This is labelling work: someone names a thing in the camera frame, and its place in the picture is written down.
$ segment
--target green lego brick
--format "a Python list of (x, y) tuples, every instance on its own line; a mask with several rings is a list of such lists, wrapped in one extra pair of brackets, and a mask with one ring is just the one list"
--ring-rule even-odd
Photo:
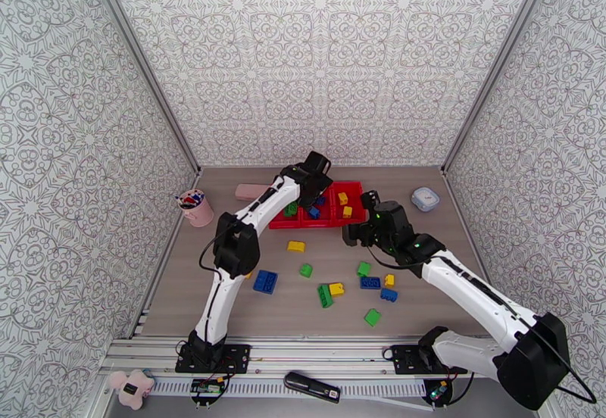
[(297, 203), (291, 202), (284, 208), (284, 217), (294, 217), (297, 214)]
[(329, 307), (333, 304), (333, 297), (330, 296), (330, 289), (327, 284), (322, 284), (317, 288), (317, 293), (320, 296), (322, 307)]
[(369, 326), (374, 327), (381, 320), (381, 313), (373, 308), (366, 313), (364, 320), (368, 322)]
[(301, 266), (301, 269), (298, 271), (303, 277), (311, 277), (311, 273), (314, 271), (314, 268), (310, 264), (304, 264)]
[(361, 261), (360, 266), (358, 266), (358, 275), (360, 277), (368, 277), (370, 274), (370, 263), (366, 261)]

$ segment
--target red tray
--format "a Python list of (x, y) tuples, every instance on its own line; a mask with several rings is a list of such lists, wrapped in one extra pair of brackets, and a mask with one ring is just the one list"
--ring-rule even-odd
[[(347, 205), (353, 209), (351, 218), (343, 218), (343, 207), (339, 205), (340, 192), (347, 195)], [(362, 223), (366, 221), (366, 211), (362, 208), (360, 196), (362, 194), (362, 183), (360, 182), (333, 182), (324, 192), (326, 201), (324, 205), (316, 205), (320, 211), (320, 218), (314, 220), (307, 211), (297, 209), (294, 217), (284, 217), (284, 211), (277, 214), (270, 221), (270, 229), (287, 228), (336, 228), (350, 223)]]

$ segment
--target black mounting plate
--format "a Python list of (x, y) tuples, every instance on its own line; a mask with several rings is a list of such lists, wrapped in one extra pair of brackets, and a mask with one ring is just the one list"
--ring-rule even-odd
[(177, 373), (246, 373), (248, 370), (248, 358), (251, 353), (250, 345), (225, 345), (221, 355), (221, 362), (215, 369), (211, 369), (200, 359), (192, 355), (189, 343), (184, 343), (179, 349), (179, 357), (176, 361), (175, 372)]
[[(447, 375), (445, 365), (436, 356), (430, 359), (427, 366), (419, 353), (419, 345), (393, 345), (389, 348), (392, 352), (392, 361), (396, 375)], [(448, 369), (450, 374), (463, 375), (467, 370), (459, 367)]]

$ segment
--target patterned wallpaper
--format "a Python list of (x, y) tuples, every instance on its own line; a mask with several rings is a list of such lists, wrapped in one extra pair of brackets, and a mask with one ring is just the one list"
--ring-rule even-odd
[[(448, 178), (492, 281), (566, 323), (606, 416), (606, 0), (544, 0)], [(580, 391), (567, 377), (565, 385)]]
[(521, 0), (121, 0), (198, 161), (443, 162)]
[(0, 416), (81, 416), (192, 170), (99, 0), (0, 0)]

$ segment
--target pink pencil cup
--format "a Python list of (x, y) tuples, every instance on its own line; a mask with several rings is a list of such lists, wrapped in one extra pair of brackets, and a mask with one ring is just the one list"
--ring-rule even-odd
[[(194, 190), (190, 189), (184, 192), (181, 197), (184, 198), (187, 195), (193, 195)], [(214, 217), (214, 212), (211, 205), (208, 203), (206, 196), (202, 199), (200, 205), (196, 205), (194, 208), (182, 208), (183, 216), (189, 220), (192, 226), (196, 228), (202, 228), (208, 225)]]

